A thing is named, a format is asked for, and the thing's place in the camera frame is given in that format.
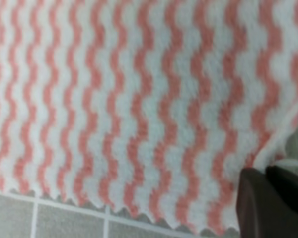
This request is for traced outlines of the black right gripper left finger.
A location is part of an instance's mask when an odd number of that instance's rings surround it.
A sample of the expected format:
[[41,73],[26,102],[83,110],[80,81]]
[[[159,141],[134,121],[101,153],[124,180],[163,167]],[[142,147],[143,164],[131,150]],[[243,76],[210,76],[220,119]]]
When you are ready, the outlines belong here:
[[265,172],[241,171],[236,213],[242,238],[298,238],[298,214],[281,199]]

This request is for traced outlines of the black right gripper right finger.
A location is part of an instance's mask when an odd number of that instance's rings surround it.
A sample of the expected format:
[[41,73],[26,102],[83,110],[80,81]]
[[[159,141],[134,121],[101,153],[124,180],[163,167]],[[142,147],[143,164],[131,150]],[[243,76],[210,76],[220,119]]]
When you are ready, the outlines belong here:
[[277,166],[267,167],[265,173],[281,199],[298,214],[298,176]]

